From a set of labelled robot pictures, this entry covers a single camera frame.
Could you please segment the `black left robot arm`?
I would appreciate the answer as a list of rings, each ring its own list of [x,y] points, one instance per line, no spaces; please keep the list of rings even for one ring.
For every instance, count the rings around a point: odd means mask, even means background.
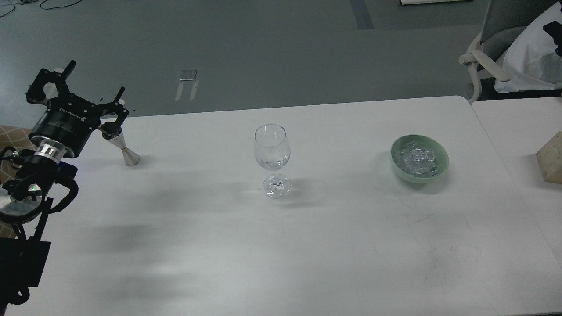
[[[78,168],[64,159],[78,158],[95,130],[107,140],[121,137],[129,115],[121,101],[125,87],[100,104],[72,93],[67,80],[75,66],[72,60],[60,72],[40,70],[25,94],[28,103],[46,107],[28,136],[35,149],[1,151],[1,161],[16,168],[1,187],[1,222],[16,235],[1,238],[1,312],[27,302],[30,288],[39,285],[50,251],[42,240],[48,217],[78,196]]]

